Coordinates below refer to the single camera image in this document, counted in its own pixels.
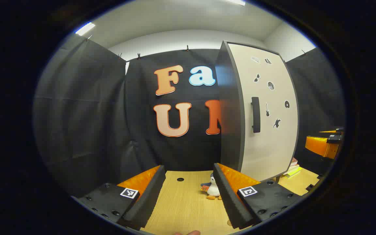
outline white ceiling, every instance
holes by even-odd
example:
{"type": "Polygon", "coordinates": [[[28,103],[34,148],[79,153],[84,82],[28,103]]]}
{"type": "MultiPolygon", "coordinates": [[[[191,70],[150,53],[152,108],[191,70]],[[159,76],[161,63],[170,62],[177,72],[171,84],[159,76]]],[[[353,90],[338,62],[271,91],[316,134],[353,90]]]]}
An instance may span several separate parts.
{"type": "Polygon", "coordinates": [[[182,29],[223,31],[264,41],[282,20],[249,3],[134,0],[92,22],[96,26],[84,36],[92,35],[91,40],[110,48],[151,33],[182,29]]]}

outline letter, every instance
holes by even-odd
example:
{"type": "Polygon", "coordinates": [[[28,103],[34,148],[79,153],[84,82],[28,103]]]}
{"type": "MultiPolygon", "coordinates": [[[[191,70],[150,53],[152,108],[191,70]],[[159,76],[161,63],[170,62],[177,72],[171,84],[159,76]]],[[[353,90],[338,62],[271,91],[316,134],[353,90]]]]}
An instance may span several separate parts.
{"type": "Polygon", "coordinates": [[[210,125],[206,133],[207,135],[217,135],[220,133],[220,128],[217,127],[217,121],[221,125],[220,100],[208,100],[206,106],[210,111],[210,125]]]}
{"type": "Polygon", "coordinates": [[[169,75],[169,72],[176,71],[182,73],[184,69],[180,65],[175,65],[172,67],[156,70],[154,74],[158,76],[158,89],[156,90],[156,95],[169,94],[175,91],[175,87],[170,86],[170,81],[173,84],[177,84],[179,81],[178,73],[172,72],[169,75]]]}
{"type": "Polygon", "coordinates": [[[215,79],[213,79],[213,71],[205,66],[198,66],[191,69],[192,75],[189,77],[189,83],[193,86],[212,86],[215,83],[215,79]]]}
{"type": "Polygon", "coordinates": [[[171,109],[169,104],[158,104],[153,107],[156,112],[156,123],[158,131],[167,137],[180,137],[185,135],[189,128],[188,110],[192,107],[191,103],[179,103],[175,108],[179,110],[179,128],[173,129],[169,126],[168,111],[171,109]]]}

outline white cabinet door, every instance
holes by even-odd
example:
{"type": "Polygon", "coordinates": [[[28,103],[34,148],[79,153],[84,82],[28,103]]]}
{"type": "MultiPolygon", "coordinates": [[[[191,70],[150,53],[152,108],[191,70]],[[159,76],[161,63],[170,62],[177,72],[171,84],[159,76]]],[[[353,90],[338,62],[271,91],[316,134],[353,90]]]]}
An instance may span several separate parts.
{"type": "Polygon", "coordinates": [[[279,55],[249,46],[228,45],[239,73],[245,110],[241,172],[256,180],[266,180],[284,173],[294,155],[298,130],[294,87],[279,55]],[[252,128],[252,97],[259,98],[259,133],[252,128]]]}

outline stack of books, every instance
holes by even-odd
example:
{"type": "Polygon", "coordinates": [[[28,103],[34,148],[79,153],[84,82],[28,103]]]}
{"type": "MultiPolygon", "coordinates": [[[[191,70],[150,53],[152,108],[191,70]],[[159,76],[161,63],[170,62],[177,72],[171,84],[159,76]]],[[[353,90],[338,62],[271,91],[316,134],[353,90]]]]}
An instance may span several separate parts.
{"type": "Polygon", "coordinates": [[[295,159],[295,158],[292,158],[290,168],[288,169],[287,172],[284,173],[284,177],[289,179],[289,178],[297,175],[301,171],[301,169],[303,169],[303,168],[300,167],[300,165],[298,165],[298,160],[295,159]]]}

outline white wall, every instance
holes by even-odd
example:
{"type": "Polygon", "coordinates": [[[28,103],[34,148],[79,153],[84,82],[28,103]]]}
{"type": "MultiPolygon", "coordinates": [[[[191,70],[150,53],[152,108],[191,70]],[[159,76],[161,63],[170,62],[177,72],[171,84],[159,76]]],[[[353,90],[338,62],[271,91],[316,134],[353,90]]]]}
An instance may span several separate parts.
{"type": "Polygon", "coordinates": [[[186,49],[220,49],[223,40],[247,43],[266,48],[263,42],[234,33],[212,30],[175,30],[153,33],[120,43],[109,48],[125,60],[160,52],[186,49]]]}
{"type": "Polygon", "coordinates": [[[267,49],[278,52],[285,62],[316,46],[295,28],[282,22],[265,40],[267,49]]]}

